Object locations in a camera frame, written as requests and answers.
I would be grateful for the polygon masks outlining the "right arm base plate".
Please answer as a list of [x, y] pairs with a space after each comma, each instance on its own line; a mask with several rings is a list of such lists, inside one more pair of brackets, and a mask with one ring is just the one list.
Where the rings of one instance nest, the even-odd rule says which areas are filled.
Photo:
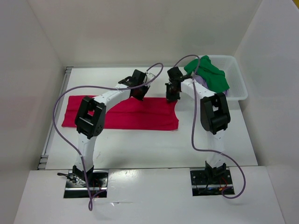
[[222, 191], [224, 195], [235, 194], [229, 169], [213, 180], [208, 180], [203, 168], [191, 169], [190, 177], [193, 196], [218, 196]]

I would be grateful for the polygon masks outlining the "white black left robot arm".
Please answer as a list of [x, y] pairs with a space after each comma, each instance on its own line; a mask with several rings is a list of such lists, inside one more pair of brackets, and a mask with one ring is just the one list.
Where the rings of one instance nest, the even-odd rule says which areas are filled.
[[80, 185], [86, 187], [93, 182], [95, 141], [104, 129], [106, 113], [130, 97], [143, 100], [150, 88], [149, 81], [154, 77], [149, 73], [134, 70], [133, 75], [119, 81], [112, 90], [82, 99], [75, 118], [79, 156], [72, 168], [72, 173]]

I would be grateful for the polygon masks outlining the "red t shirt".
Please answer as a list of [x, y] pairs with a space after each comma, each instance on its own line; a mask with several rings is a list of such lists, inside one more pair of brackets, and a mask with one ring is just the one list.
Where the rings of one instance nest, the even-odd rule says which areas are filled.
[[165, 98], [135, 98], [124, 100], [111, 108], [105, 118], [105, 129], [174, 131], [179, 120], [176, 102]]

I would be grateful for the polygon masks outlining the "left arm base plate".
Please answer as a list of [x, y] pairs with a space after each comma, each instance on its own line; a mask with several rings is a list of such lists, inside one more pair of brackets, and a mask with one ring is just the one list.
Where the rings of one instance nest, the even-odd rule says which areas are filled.
[[[64, 189], [64, 198], [88, 198], [89, 195], [86, 185], [79, 179], [76, 179], [71, 170], [69, 170], [67, 174], [68, 177]], [[89, 181], [91, 196], [95, 196], [95, 198], [106, 198], [108, 186], [108, 171], [95, 170], [92, 178], [93, 179]]]

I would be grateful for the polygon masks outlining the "green t shirt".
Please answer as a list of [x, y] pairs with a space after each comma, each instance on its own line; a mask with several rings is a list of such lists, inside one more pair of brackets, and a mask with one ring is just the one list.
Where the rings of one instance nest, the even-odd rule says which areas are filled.
[[225, 72], [215, 67], [211, 63], [209, 56], [202, 56], [200, 58], [199, 68], [197, 72], [195, 72], [195, 75], [199, 75], [205, 80], [207, 80], [208, 77], [210, 78], [220, 77], [220, 76], [225, 77]]

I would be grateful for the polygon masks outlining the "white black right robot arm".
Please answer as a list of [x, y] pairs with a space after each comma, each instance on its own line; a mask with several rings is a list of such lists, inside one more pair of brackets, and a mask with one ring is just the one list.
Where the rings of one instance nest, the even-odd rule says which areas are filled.
[[[180, 93], [185, 93], [194, 99], [194, 115], [192, 122], [191, 144], [198, 152], [221, 154], [224, 151], [224, 131], [231, 121], [227, 99], [224, 93], [215, 93], [199, 84], [192, 75], [183, 75], [178, 67], [167, 71], [169, 82], [166, 83], [166, 99], [173, 102], [180, 99]], [[195, 125], [197, 110], [200, 123], [209, 134], [211, 149], [195, 147]]]

